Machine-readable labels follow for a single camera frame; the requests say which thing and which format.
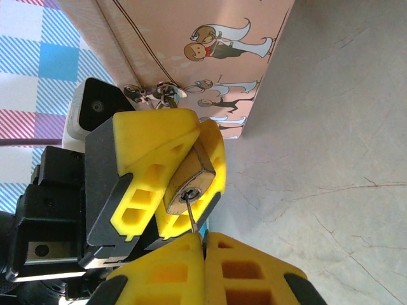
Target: plaid fabric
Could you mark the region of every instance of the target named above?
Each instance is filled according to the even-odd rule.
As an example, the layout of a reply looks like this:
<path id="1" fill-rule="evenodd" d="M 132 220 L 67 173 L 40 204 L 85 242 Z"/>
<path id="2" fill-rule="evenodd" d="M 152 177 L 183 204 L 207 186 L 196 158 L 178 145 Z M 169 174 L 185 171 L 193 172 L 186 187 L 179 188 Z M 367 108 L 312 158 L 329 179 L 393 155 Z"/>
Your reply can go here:
<path id="1" fill-rule="evenodd" d="M 113 83 L 54 0 L 0 0 L 0 139 L 61 139 L 89 76 Z M 15 211 L 42 152 L 0 147 L 0 210 Z"/>

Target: gray concrete floor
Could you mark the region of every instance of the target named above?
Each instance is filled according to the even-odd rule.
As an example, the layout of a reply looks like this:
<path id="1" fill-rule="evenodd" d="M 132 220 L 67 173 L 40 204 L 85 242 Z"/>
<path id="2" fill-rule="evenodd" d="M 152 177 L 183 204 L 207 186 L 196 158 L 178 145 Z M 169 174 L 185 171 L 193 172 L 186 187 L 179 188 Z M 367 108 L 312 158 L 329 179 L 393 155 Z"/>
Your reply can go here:
<path id="1" fill-rule="evenodd" d="M 329 304 L 407 304 L 407 1 L 298 0 L 211 231 L 300 267 Z"/>

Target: cartoon illustration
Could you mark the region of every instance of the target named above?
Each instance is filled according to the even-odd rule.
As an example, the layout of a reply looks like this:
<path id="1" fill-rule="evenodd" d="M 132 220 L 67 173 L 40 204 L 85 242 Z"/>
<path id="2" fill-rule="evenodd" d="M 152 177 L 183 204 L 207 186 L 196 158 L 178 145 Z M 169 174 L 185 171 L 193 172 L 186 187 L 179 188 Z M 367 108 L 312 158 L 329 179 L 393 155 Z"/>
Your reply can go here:
<path id="1" fill-rule="evenodd" d="M 253 101 L 254 97 L 247 98 L 247 99 L 240 98 L 240 99 L 237 99 L 237 100 L 234 100 L 234 101 L 231 101 L 231 102 L 225 102 L 223 100 L 223 97 L 221 97 L 221 100 L 219 102 L 213 102 L 213 101 L 211 101 L 211 100 L 209 100 L 207 98 L 203 98 L 203 99 L 198 101 L 198 105 L 200 107 L 204 107 L 204 108 L 211 107 L 211 106 L 212 107 L 222 107 L 222 108 L 232 108 L 232 110 L 229 110 L 228 113 L 233 113 L 238 109 L 236 104 L 238 102 L 240 102 L 240 101 L 243 101 L 243 100 L 251 100 L 251 101 Z"/>
<path id="2" fill-rule="evenodd" d="M 203 25 L 192 33 L 189 43 L 184 47 L 186 58 L 193 62 L 204 60 L 205 57 L 225 59 L 228 57 L 239 57 L 243 53 L 253 53 L 260 57 L 271 55 L 273 39 L 264 37 L 261 44 L 247 44 L 240 40 L 243 39 L 250 30 L 250 20 L 247 25 L 241 29 L 227 27 L 224 25 L 207 24 Z"/>
<path id="3" fill-rule="evenodd" d="M 204 116 L 204 117 L 200 118 L 199 121 L 203 122 L 203 121 L 206 121 L 207 119 L 212 119 L 213 121 L 215 121 L 217 123 L 220 130 L 227 130 L 227 129 L 232 129 L 232 128 L 243 127 L 243 124 L 245 123 L 245 121 L 247 119 L 247 117 L 244 116 L 241 119 L 228 121 L 228 118 L 229 118 L 228 116 L 224 116 L 222 118 L 218 118 L 218 117 L 215 117 L 215 116 Z M 229 126 L 228 127 L 228 126 L 221 125 L 221 123 L 224 123 L 224 124 L 240 124 L 240 126 Z"/>
<path id="4" fill-rule="evenodd" d="M 219 83 L 221 77 L 218 79 L 215 85 L 211 80 L 203 79 L 201 81 L 195 81 L 195 85 L 188 86 L 184 88 L 184 90 L 190 93 L 202 93 L 206 90 L 216 90 L 219 92 L 218 96 L 221 97 L 228 94 L 231 87 L 242 87 L 244 89 L 244 93 L 249 93 L 251 90 L 255 89 L 258 84 L 260 84 L 259 81 L 251 81 L 250 83 L 222 84 Z"/>

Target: blue checkered pattern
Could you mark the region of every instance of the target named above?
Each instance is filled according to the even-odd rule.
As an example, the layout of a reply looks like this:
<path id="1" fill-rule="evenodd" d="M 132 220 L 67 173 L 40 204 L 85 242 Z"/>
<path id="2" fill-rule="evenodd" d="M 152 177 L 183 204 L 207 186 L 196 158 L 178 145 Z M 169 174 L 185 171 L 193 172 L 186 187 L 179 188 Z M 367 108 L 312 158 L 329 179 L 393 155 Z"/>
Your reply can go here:
<path id="1" fill-rule="evenodd" d="M 2 0 L 0 20 L 0 109 L 66 115 L 84 79 L 114 83 L 54 0 Z M 0 210 L 14 212 L 42 152 L 0 148 Z"/>

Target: black cable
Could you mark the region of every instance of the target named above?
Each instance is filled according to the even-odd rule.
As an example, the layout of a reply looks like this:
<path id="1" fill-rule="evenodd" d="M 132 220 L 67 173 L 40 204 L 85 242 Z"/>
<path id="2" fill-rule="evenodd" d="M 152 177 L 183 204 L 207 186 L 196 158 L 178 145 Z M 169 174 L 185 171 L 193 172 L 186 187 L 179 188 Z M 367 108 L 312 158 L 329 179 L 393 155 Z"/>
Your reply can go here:
<path id="1" fill-rule="evenodd" d="M 0 139 L 0 146 L 60 146 L 62 139 Z"/>

